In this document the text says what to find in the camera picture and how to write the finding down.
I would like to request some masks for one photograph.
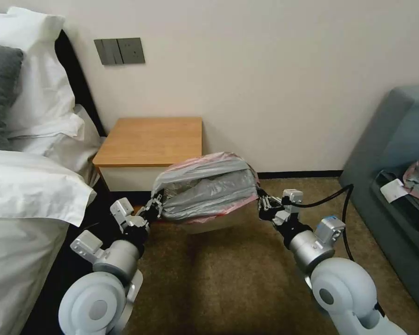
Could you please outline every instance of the bedside table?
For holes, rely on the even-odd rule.
[[[151,191],[168,166],[201,155],[202,118],[124,118],[93,164],[110,191]]]

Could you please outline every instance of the gray sofa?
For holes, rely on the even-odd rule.
[[[419,86],[393,89],[354,148],[340,184],[354,184],[352,202],[419,306],[419,201],[389,204],[380,187],[419,160]]]

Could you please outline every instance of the light switch panel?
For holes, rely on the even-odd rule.
[[[122,62],[124,64],[144,64],[143,47],[141,46],[141,39],[128,38],[117,39],[118,46],[121,51]]]
[[[139,37],[95,40],[95,45],[103,65],[146,63]]]
[[[122,64],[122,58],[116,39],[95,40],[96,50],[103,65]]]

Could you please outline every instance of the carpet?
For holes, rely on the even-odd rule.
[[[261,181],[271,195],[285,188],[304,192],[304,203],[340,188],[334,178]],[[341,215],[343,196],[303,209],[300,220],[315,227]],[[125,334],[336,334],[297,272],[292,253],[256,206],[238,210],[239,223],[223,230],[186,234],[179,226],[152,226],[139,269],[144,283]],[[419,335],[419,309],[405,290],[353,206],[348,238],[356,262],[374,279],[390,320]],[[341,241],[336,256],[346,257]]]

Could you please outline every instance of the black headboard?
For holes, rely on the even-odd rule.
[[[71,89],[75,97],[75,102],[81,104],[93,123],[98,129],[100,136],[107,136],[99,119],[98,112],[96,111],[95,103],[93,102],[92,94],[88,88],[87,81],[85,80],[84,73],[81,69],[79,61],[74,52],[73,46],[67,37],[67,34],[62,30],[56,43],[54,44],[57,58],[67,72],[68,81],[70,82]]]

